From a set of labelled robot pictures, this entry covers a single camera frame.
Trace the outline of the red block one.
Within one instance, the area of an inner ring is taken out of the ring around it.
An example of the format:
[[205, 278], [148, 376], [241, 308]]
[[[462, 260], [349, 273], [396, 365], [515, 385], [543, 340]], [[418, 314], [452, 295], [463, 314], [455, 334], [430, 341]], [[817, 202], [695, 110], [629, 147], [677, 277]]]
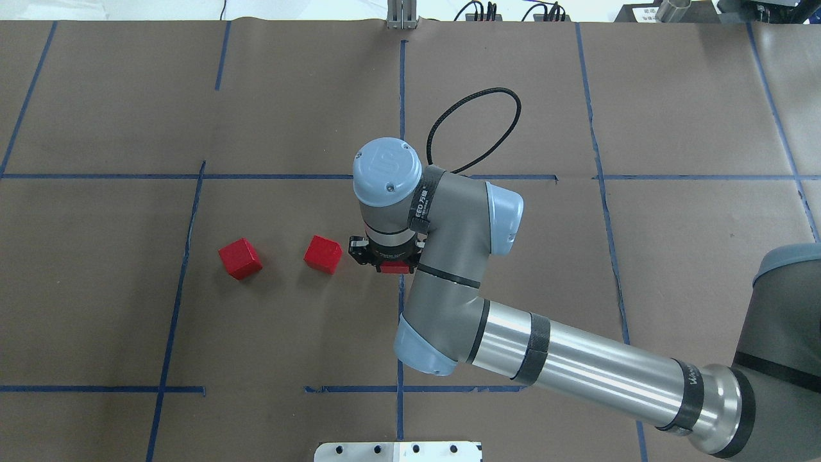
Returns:
[[340, 243], [320, 235], [314, 235], [311, 237], [308, 248], [306, 248], [303, 261], [306, 266], [314, 270], [334, 275], [342, 254], [343, 249], [341, 249]]
[[235, 280], [244, 280], [263, 269], [263, 263], [252, 243], [242, 237], [217, 251], [224, 270]]

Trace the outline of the steel cup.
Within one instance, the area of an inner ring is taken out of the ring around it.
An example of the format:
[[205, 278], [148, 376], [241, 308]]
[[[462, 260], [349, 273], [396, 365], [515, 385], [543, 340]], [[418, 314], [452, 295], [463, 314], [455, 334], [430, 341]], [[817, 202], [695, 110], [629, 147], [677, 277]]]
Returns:
[[655, 13], [655, 20], [662, 23], [680, 22], [690, 9], [690, 0], [663, 0]]

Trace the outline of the white pedestal column base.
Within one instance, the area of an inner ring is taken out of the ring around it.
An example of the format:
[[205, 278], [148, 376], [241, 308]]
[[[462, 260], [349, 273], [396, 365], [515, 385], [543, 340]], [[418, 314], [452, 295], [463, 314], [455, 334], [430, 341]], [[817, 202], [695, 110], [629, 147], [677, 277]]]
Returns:
[[314, 461], [483, 461], [483, 448], [474, 441], [328, 442], [314, 453]]

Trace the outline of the aluminium frame post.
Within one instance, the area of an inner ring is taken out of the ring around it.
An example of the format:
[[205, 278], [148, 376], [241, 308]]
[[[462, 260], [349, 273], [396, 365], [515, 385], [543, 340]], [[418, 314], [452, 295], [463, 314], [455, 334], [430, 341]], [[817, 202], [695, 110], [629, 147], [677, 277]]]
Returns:
[[386, 24], [389, 30], [414, 30], [418, 26], [417, 0], [388, 0]]

